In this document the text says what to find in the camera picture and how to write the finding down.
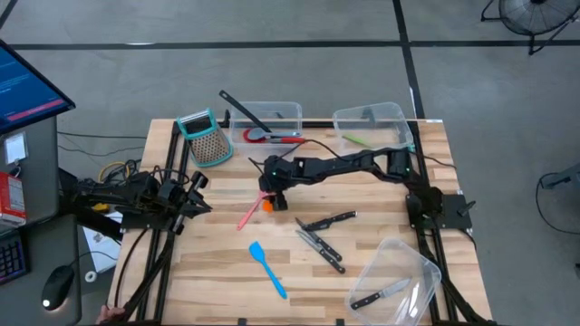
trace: metal stand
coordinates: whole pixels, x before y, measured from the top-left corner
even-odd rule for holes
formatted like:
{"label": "metal stand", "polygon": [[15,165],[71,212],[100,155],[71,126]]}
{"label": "metal stand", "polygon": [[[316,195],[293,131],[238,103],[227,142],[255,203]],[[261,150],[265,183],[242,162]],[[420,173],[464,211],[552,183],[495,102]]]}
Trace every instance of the metal stand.
{"label": "metal stand", "polygon": [[[483,11],[481,12],[481,21],[482,22],[486,22],[486,21],[501,21],[503,20],[503,18],[501,17],[486,17],[485,13],[486,11],[489,9],[489,7],[491,6],[491,4],[493,4],[493,2],[496,0],[489,0],[488,4],[485,6],[485,8],[483,8]],[[558,28],[558,30],[552,34],[552,36],[550,36],[549,39],[545,40],[542,45],[540,45],[538,48],[536,48],[536,36],[534,34],[528,34],[529,35],[529,50],[527,51],[527,54],[529,55],[534,55],[535,53],[540,52],[542,49],[544,49],[546,47],[546,45],[550,44],[555,38],[556,36],[558,36],[560,33],[562,33],[562,31],[564,31],[565,28],[567,28],[568,25],[570,25],[570,23],[572,23],[574,20],[576,20],[577,16],[573,15],[572,17],[570,17],[568,20],[566,20],[562,26],[560,26],[560,28]]]}
{"label": "metal stand", "polygon": [[558,36],[560,33],[562,33],[562,31],[564,31],[565,28],[567,28],[568,25],[570,25],[570,23],[572,23],[574,20],[576,20],[576,16],[571,17],[570,19],[568,19],[567,21],[565,21],[564,24],[562,24],[562,26],[560,26],[560,28],[558,28],[558,30],[552,34],[552,36],[550,36],[549,39],[545,40],[544,43],[538,47],[536,49],[536,37],[534,35],[529,37],[529,50],[527,52],[527,54],[529,55],[534,55],[534,53],[538,53],[540,52],[542,49],[544,49],[546,47],[546,45],[550,44],[555,38],[556,36]]}

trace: kitchen knife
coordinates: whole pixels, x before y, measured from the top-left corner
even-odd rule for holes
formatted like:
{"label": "kitchen knife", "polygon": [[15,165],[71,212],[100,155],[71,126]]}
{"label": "kitchen knife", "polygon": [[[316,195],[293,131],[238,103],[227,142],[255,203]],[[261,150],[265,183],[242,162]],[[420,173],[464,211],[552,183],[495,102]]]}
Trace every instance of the kitchen knife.
{"label": "kitchen knife", "polygon": [[409,285],[410,282],[411,282],[411,278],[406,278],[404,280],[400,280],[400,281],[396,282],[395,284],[391,284],[391,285],[387,286],[386,288],[382,289],[381,291],[378,291],[377,293],[373,293],[366,298],[362,298],[361,300],[352,303],[351,308],[353,308],[353,310],[357,310],[361,307],[364,307],[365,305],[368,305],[368,304],[375,302],[379,298],[388,298],[388,297],[392,296],[393,294],[395,294],[399,291],[402,291],[404,288],[407,287],[407,285]]}

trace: wooden tabletop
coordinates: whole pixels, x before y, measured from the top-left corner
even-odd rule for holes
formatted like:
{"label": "wooden tabletop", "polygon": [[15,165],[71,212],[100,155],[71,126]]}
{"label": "wooden tabletop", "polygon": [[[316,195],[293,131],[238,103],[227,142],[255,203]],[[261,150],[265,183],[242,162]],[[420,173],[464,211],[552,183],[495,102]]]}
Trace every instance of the wooden tabletop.
{"label": "wooden tabletop", "polygon": [[[143,153],[141,170],[164,166],[173,120],[153,120]],[[419,120],[423,153],[452,163],[443,123]],[[304,136],[318,139],[337,149],[333,129],[305,129]],[[183,138],[179,138],[174,168],[179,167]],[[314,143],[304,144],[296,155],[330,158],[332,155]],[[444,193],[459,190],[453,168],[427,160],[429,179]],[[268,214],[255,212],[243,230],[236,226],[256,200],[259,172],[250,162],[235,154],[213,168],[197,168],[191,158],[188,175],[201,170],[209,183],[202,193],[213,206],[210,214],[188,220],[178,237],[171,261],[171,273],[163,324],[325,324],[345,319],[347,325],[360,324],[344,306],[344,297],[363,267],[369,263],[381,240],[401,239],[417,249],[417,239],[409,226],[404,185],[381,182],[368,173],[330,177],[314,186],[293,187],[285,192],[289,210]],[[295,230],[295,217],[310,223],[342,212],[356,210],[358,216],[335,223],[318,234],[343,256],[345,274],[337,273],[317,252],[302,241]],[[123,237],[118,268],[109,295],[110,304],[119,272],[137,235]],[[491,318],[478,258],[470,240],[459,231],[441,231],[451,280],[471,306],[484,318]],[[283,300],[268,279],[264,268],[254,261],[248,247],[259,241],[266,260],[285,287]],[[150,245],[150,232],[137,245],[121,286],[123,305],[142,280]],[[156,283],[151,287],[148,316],[152,317]],[[439,288],[441,318],[446,319],[442,290]],[[421,324],[430,324],[429,310]]]}

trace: black-handled knife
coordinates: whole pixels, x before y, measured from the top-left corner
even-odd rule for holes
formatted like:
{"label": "black-handled knife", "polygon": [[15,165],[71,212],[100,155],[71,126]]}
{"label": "black-handled knife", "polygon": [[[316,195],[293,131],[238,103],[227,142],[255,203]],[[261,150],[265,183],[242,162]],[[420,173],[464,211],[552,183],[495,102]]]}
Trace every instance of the black-handled knife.
{"label": "black-handled knife", "polygon": [[320,238],[320,236],[318,236],[318,235],[314,235],[314,240],[315,240],[315,241],[316,241],[316,242],[317,242],[319,245],[321,245],[321,246],[323,247],[323,249],[324,249],[325,251],[327,251],[327,252],[328,252],[328,254],[330,254],[330,255],[333,255],[333,256],[334,256],[334,258],[336,258],[336,260],[337,260],[338,262],[341,262],[341,261],[343,260],[343,257],[342,257],[340,254],[338,254],[338,253],[336,252],[336,250],[334,250],[334,249],[333,249],[333,248],[332,248],[332,247],[331,247],[329,244],[327,244],[327,243],[326,243],[326,242],[325,242],[323,239],[321,239],[321,238]]}
{"label": "black-handled knife", "polygon": [[377,301],[377,299],[379,299],[379,298],[388,298],[388,297],[392,296],[393,294],[395,294],[399,291],[402,291],[405,287],[407,287],[407,285],[409,285],[410,282],[411,282],[411,278],[406,278],[404,280],[400,280],[394,284],[387,286],[383,290],[378,291],[377,293],[373,293],[373,294],[369,295],[368,297],[362,298],[361,300],[359,300],[357,302],[351,303],[351,308],[353,308],[353,310],[357,310],[359,308],[364,307],[365,305],[368,305],[368,304],[371,304],[371,303]]}
{"label": "black-handled knife", "polygon": [[320,244],[318,244],[308,233],[306,233],[305,231],[302,231],[302,230],[296,230],[296,232],[298,233],[298,235],[300,235],[300,237],[304,241],[306,241],[307,244],[309,244],[311,247],[313,247],[313,249],[318,254],[320,254],[326,260],[326,262],[328,262],[332,267],[334,267],[334,269],[338,273],[345,273],[346,272],[346,269],[344,269],[344,267],[342,267],[340,264],[338,264],[336,259],[334,259],[334,257],[329,255],[324,250],[324,248]]}
{"label": "black-handled knife", "polygon": [[305,231],[325,230],[325,229],[329,228],[332,223],[340,222],[340,221],[344,221],[345,219],[356,217],[356,214],[357,214],[356,211],[352,211],[352,212],[342,213],[342,214],[339,214],[337,216],[328,217],[328,218],[325,218],[325,219],[320,220],[318,222],[314,222],[314,223],[311,223],[309,225],[306,225],[304,227],[304,230]]}
{"label": "black-handled knife", "polygon": [[[300,225],[300,228],[305,230],[306,224],[304,224],[301,220],[299,220],[298,217],[295,217],[295,220],[296,220],[296,223],[298,225]],[[317,244],[321,245],[323,247],[323,249],[328,252],[328,254],[333,255],[334,259],[336,259],[339,262],[341,262],[343,260],[343,257],[340,254],[338,254],[336,252],[336,250],[334,250],[329,244],[327,244],[325,242],[325,240],[321,239],[320,236],[316,235],[316,233],[314,233],[312,231],[306,231],[306,233],[310,236],[310,238],[312,240],[314,240]]]}
{"label": "black-handled knife", "polygon": [[334,269],[338,273],[345,273],[346,272],[344,267],[342,267],[340,264],[338,264],[336,259],[334,259],[332,256],[330,256],[324,249],[319,250],[318,254],[320,254],[322,257],[324,257],[324,259],[326,259],[326,262],[328,262],[332,267],[334,267]]}
{"label": "black-handled knife", "polygon": [[242,112],[245,116],[247,116],[252,122],[254,122],[260,129],[265,132],[272,132],[270,128],[268,128],[264,122],[260,121],[254,114],[252,114],[249,110],[246,109],[240,102],[236,101],[231,95],[229,95],[226,91],[222,90],[219,92],[219,96],[226,100],[229,104],[231,104],[234,108]]}

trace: spatula handle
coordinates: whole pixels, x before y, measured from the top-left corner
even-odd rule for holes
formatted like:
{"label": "spatula handle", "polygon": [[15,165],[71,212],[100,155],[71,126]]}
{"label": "spatula handle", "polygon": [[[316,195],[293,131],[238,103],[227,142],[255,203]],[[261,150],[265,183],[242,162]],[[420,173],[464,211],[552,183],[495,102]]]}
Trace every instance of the spatula handle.
{"label": "spatula handle", "polygon": [[264,268],[266,268],[266,272],[270,276],[270,279],[272,280],[272,283],[274,284],[275,288],[278,290],[278,293],[280,294],[280,296],[283,299],[286,299],[287,298],[286,291],[284,290],[284,287],[282,287],[282,284],[280,284],[280,282],[278,281],[278,279],[276,278],[274,273],[272,273],[272,271],[270,270],[270,267],[268,267],[268,265],[266,263],[262,263],[262,265],[264,266]]}

